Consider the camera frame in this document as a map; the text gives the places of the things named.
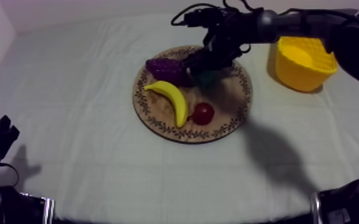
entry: yellow basket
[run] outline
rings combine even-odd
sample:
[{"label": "yellow basket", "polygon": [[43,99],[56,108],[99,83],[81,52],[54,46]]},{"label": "yellow basket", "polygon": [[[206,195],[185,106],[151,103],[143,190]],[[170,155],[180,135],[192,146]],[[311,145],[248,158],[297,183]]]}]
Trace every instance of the yellow basket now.
[{"label": "yellow basket", "polygon": [[276,55],[277,77],[287,86],[309,92],[337,71],[334,55],[316,38],[282,37]]}]

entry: yellow banana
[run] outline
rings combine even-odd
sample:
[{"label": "yellow banana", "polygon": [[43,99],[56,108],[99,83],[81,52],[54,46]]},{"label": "yellow banana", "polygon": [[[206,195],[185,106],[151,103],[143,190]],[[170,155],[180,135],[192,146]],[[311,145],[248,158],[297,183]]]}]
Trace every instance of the yellow banana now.
[{"label": "yellow banana", "polygon": [[145,90],[152,90],[166,96],[174,105],[177,127],[182,127],[188,119],[188,106],[182,92],[173,84],[165,81],[157,81],[154,84],[144,86]]}]

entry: table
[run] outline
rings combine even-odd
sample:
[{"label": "table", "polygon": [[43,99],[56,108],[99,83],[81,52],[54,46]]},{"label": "table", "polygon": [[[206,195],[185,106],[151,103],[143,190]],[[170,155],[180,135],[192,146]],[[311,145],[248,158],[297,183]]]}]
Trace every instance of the table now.
[{"label": "table", "polygon": [[[173,15],[105,18],[19,36],[0,66],[0,118],[21,131],[5,162],[19,191],[57,214],[113,223],[237,223],[309,209],[313,191],[359,177],[359,82],[341,69],[314,94],[268,72],[269,45],[238,61],[252,80],[250,121],[203,145],[169,142],[137,118],[146,59],[201,44]],[[0,183],[14,175],[0,169]]]}]

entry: wooden plate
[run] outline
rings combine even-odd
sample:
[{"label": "wooden plate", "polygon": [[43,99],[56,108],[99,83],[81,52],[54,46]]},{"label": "wooden plate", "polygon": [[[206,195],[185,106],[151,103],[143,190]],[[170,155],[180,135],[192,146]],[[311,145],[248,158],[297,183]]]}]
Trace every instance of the wooden plate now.
[{"label": "wooden plate", "polygon": [[[184,59],[200,46],[180,46],[157,54],[154,58]],[[189,120],[181,128],[175,125],[175,113],[171,102],[153,91],[145,91],[145,85],[156,81],[145,66],[139,71],[132,91],[134,108],[141,121],[154,133],[176,142],[203,143],[227,136],[245,120],[252,103],[252,84],[245,69],[234,62],[231,68],[220,71],[222,78],[208,91],[197,87],[179,88],[188,102],[188,113],[200,102],[211,104],[215,114],[211,123],[199,126]]]}]

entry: grapes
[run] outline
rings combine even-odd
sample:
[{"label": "grapes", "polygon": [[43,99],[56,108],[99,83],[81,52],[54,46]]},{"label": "grapes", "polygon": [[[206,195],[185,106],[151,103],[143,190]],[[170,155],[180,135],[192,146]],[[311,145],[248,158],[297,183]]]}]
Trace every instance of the grapes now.
[{"label": "grapes", "polygon": [[149,59],[146,61],[146,69],[157,80],[166,81],[175,86],[193,86],[181,61],[169,58]]}]

